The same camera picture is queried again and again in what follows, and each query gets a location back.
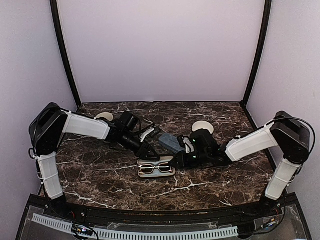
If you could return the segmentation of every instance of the sunglasses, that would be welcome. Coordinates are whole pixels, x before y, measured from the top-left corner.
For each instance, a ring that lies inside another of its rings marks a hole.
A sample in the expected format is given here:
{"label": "sunglasses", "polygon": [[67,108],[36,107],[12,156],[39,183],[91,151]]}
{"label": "sunglasses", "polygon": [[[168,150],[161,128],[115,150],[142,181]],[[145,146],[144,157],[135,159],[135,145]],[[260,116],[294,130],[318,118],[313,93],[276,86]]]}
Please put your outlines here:
{"label": "sunglasses", "polygon": [[172,168],[168,162],[159,163],[157,166],[151,163],[144,163],[139,165],[141,174],[152,174],[155,169],[158,169],[160,173],[172,173]]}

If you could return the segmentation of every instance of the white vent grille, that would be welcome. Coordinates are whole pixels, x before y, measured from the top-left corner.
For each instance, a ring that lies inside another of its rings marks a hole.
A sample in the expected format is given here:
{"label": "white vent grille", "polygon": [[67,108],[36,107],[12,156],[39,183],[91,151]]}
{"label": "white vent grille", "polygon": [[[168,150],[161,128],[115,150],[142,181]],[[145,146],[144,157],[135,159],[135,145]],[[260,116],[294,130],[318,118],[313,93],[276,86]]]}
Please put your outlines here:
{"label": "white vent grille", "polygon": [[[72,234],[72,223],[56,220],[47,216],[33,214],[32,221],[49,228]],[[180,232],[180,233],[148,233],[113,231],[95,227],[94,230],[101,240],[215,240],[238,236],[238,227],[228,227],[216,230]]]}

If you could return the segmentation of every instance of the marble table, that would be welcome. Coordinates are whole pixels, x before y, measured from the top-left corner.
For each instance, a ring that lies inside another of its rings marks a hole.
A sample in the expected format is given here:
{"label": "marble table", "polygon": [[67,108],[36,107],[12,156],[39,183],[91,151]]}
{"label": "marble table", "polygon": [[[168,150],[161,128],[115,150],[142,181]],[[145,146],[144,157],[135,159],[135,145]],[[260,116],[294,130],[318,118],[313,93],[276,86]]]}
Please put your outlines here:
{"label": "marble table", "polygon": [[[142,127],[155,123],[164,132],[189,135],[192,124],[214,126],[219,144],[253,130],[236,102],[86,103],[78,113],[96,116],[124,111],[141,117]],[[150,141],[159,153],[167,151]],[[227,166],[178,170],[173,177],[138,177],[137,158],[118,144],[67,134],[57,154],[60,182],[70,203],[141,211],[182,211],[241,205],[258,201],[272,167],[264,152]]]}

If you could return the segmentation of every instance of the glasses lens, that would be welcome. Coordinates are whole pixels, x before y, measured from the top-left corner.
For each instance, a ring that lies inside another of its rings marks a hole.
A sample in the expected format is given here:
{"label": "glasses lens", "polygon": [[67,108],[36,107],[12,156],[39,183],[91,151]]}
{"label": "glasses lens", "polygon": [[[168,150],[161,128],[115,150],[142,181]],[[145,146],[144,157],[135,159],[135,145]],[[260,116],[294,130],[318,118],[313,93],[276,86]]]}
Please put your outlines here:
{"label": "glasses lens", "polygon": [[155,167],[152,166],[152,165],[141,165],[140,166],[140,171],[143,173],[143,174],[151,174],[153,171],[154,171]]}
{"label": "glasses lens", "polygon": [[158,169],[160,172],[162,173],[167,173],[167,172],[170,172],[171,171],[171,167],[169,166],[169,163],[168,162],[164,162],[164,163],[160,163],[158,165]]}

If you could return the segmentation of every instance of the marble surface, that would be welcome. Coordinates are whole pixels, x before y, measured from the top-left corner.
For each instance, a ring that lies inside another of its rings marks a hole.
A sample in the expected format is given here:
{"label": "marble surface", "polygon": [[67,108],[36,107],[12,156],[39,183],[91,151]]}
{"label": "marble surface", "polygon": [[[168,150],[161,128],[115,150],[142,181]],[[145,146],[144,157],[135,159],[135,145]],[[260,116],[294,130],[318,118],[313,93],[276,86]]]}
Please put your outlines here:
{"label": "marble surface", "polygon": [[[141,117],[142,127],[155,123],[176,136],[189,135],[196,121],[208,121],[219,144],[253,130],[239,103],[233,102],[87,103],[78,112],[92,117],[110,112],[118,118],[124,111]],[[150,142],[158,152],[166,152],[157,137]],[[227,167],[183,169],[174,177],[142,179],[137,158],[129,150],[74,134],[65,136],[57,166],[68,202],[142,211],[198,210],[255,202],[273,174],[266,155],[259,152]]]}

